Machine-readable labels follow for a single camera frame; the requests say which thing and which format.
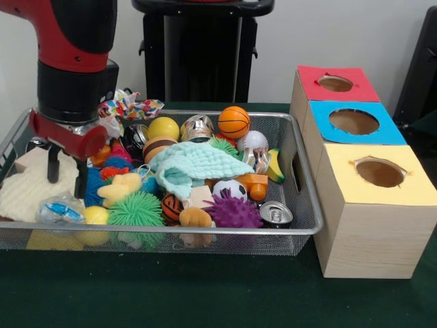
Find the orange piece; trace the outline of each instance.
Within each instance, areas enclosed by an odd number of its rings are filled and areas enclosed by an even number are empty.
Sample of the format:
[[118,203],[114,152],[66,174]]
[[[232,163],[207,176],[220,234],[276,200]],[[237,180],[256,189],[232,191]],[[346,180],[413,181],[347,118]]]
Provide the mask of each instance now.
[[263,174],[245,174],[235,180],[246,188],[250,198],[257,202],[262,201],[267,196],[268,177]]
[[95,167],[102,167],[103,163],[106,161],[106,159],[111,154],[111,147],[108,145],[104,145],[102,150],[97,153],[97,155],[93,156],[91,158],[91,162],[93,163],[93,166]]
[[231,106],[218,117],[218,128],[225,137],[238,139],[251,128],[251,118],[243,108]]

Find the silver can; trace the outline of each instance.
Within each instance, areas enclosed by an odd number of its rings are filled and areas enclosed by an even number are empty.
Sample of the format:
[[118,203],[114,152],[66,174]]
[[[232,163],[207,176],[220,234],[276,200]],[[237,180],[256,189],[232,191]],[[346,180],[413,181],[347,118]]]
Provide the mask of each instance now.
[[288,229],[293,221],[292,212],[280,202],[266,202],[259,209],[264,228]]
[[182,141],[206,142],[211,139],[213,132],[211,119],[203,114],[192,116],[180,127]]

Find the yellow ball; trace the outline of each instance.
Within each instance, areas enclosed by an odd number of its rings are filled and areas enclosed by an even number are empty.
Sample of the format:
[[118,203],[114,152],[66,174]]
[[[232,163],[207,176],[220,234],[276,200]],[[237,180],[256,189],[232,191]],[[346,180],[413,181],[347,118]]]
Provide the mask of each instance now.
[[179,126],[171,118],[155,118],[149,125],[148,139],[155,137],[170,137],[175,140],[179,139]]
[[[90,206],[83,211],[83,216],[86,218],[86,224],[107,224],[109,213],[103,207]],[[76,238],[87,246],[101,246],[108,242],[109,237],[109,231],[80,231],[76,233]]]

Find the plastic fruit toy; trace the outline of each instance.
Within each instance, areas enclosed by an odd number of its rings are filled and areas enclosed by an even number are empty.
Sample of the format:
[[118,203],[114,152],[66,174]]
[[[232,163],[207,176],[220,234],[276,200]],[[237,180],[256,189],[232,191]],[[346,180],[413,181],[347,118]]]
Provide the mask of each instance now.
[[267,176],[277,183],[284,182],[285,176],[279,168],[278,162],[279,148],[273,148],[269,150],[268,153],[272,155],[272,160],[270,161],[270,165],[268,166]]

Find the can lid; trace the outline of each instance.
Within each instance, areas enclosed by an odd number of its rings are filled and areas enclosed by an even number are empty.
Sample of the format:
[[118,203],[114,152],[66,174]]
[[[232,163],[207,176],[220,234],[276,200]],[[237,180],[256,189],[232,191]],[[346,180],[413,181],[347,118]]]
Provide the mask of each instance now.
[[259,209],[259,214],[271,223],[290,223],[293,220],[292,212],[280,202],[266,202]]

